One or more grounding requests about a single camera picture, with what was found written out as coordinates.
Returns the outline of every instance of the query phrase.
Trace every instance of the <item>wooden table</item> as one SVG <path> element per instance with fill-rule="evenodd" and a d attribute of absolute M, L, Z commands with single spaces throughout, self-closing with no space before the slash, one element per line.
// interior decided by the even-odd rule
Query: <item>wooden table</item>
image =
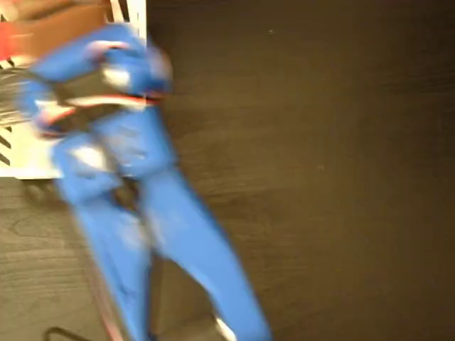
<path fill-rule="evenodd" d="M 152 1 L 166 124 L 276 340 L 452 341 L 454 2 L 350 4 Z M 0 339 L 103 340 L 68 217 L 0 186 Z M 168 326 L 206 308 L 174 270 Z"/>

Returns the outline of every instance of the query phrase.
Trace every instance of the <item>box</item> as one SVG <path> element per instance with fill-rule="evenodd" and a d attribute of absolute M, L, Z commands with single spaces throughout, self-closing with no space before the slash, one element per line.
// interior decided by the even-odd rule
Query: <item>box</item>
<path fill-rule="evenodd" d="M 106 25 L 107 7 L 52 0 L 55 6 L 35 6 L 18 13 L 12 45 L 17 55 L 39 60 L 81 36 Z"/>

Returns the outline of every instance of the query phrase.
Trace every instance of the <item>striped box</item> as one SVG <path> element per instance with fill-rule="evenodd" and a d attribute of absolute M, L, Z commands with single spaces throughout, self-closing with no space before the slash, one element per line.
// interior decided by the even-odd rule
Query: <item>striped box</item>
<path fill-rule="evenodd" d="M 110 0 L 114 22 L 129 22 L 132 30 L 146 41 L 146 0 Z M 7 21 L 1 12 L 2 21 Z M 26 63 L 24 58 L 0 60 L 6 69 Z M 60 174 L 50 163 L 50 149 L 57 141 L 40 139 L 33 127 L 25 122 L 0 128 L 0 178 L 49 179 Z"/>

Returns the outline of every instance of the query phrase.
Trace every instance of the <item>red object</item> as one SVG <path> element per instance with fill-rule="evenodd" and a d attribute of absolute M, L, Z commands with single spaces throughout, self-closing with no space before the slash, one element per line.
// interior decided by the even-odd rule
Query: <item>red object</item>
<path fill-rule="evenodd" d="M 14 55 L 11 45 L 11 23 L 0 23 L 0 60 L 9 59 Z"/>

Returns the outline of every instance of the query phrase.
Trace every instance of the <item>wood grain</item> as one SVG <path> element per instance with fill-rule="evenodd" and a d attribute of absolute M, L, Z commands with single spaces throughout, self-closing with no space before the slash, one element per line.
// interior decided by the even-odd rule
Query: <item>wood grain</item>
<path fill-rule="evenodd" d="M 175 67 L 164 119 L 182 168 L 276 340 L 455 338 L 454 7 L 149 4 Z M 0 339 L 59 324 L 103 340 L 68 217 L 0 187 Z M 205 308 L 167 269 L 168 327 Z"/>

